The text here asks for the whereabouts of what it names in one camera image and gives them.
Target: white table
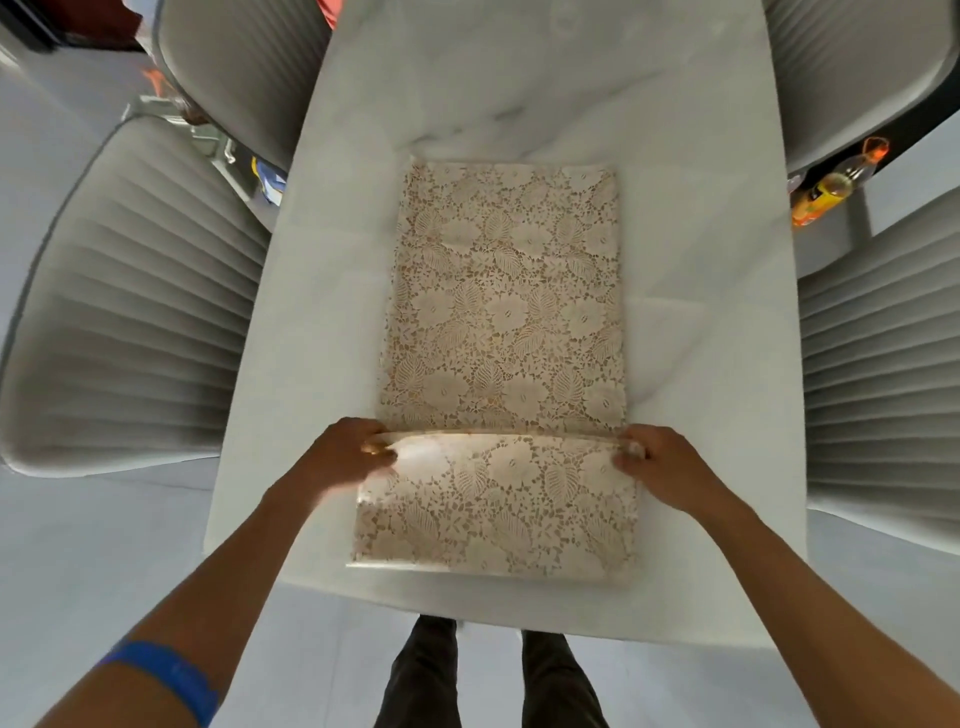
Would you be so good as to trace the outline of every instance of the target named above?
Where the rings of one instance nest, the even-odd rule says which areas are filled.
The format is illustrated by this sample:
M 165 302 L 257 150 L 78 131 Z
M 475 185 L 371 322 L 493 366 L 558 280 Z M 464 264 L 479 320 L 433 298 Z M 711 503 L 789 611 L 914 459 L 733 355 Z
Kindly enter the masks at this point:
M 805 553 L 804 410 L 780 119 L 759 0 L 350 0 L 317 84 L 237 382 L 205 547 L 377 399 L 401 170 L 612 163 L 634 421 L 684 432 Z M 719 550 L 644 500 L 629 589 L 345 566 L 325 501 L 288 582 L 473 621 L 763 645 Z

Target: dark pants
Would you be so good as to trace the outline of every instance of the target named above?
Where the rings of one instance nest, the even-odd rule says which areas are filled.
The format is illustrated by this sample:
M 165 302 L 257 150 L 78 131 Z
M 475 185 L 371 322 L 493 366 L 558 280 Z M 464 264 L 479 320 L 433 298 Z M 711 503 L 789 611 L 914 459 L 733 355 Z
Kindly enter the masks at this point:
M 607 728 L 563 635 L 523 633 L 523 728 Z M 390 672 L 374 728 L 460 728 L 457 623 L 420 617 Z

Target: hand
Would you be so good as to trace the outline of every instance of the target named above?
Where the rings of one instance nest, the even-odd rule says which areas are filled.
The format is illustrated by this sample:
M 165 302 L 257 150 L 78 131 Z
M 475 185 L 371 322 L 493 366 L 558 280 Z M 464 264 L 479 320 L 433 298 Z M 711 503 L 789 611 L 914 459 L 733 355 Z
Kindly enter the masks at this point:
M 619 452 L 613 464 L 642 482 L 657 500 L 697 520 L 737 500 L 700 453 L 670 427 L 630 425 L 620 437 L 642 445 L 646 459 Z
M 371 454 L 363 449 L 384 429 L 376 420 L 343 418 L 324 430 L 271 490 L 278 490 L 280 499 L 316 508 L 331 488 L 357 485 L 371 473 L 394 464 L 396 453 L 392 450 L 375 449 Z

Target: chair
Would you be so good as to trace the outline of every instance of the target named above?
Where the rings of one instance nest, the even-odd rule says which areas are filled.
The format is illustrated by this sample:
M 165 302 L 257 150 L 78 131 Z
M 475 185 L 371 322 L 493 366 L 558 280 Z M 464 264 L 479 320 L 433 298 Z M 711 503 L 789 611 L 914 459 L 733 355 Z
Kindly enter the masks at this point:
M 764 0 L 787 171 L 920 102 L 957 58 L 954 0 Z
M 317 0 L 160 0 L 153 45 L 210 121 L 289 172 L 330 34 Z
M 41 477 L 216 456 L 269 234 L 189 137 L 121 125 L 43 241 L 0 375 L 0 456 Z
M 960 554 L 960 188 L 800 281 L 809 504 Z

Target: blue bracelet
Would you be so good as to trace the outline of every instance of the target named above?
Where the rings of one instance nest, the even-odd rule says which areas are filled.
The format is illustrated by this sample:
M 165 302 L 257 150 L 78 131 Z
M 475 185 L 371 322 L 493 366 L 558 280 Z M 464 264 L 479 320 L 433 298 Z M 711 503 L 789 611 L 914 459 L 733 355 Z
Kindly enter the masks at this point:
M 180 699 L 200 728 L 207 728 L 220 707 L 220 698 L 210 688 L 204 674 L 170 647 L 146 642 L 120 643 L 100 661 L 100 665 L 123 663 L 153 675 Z

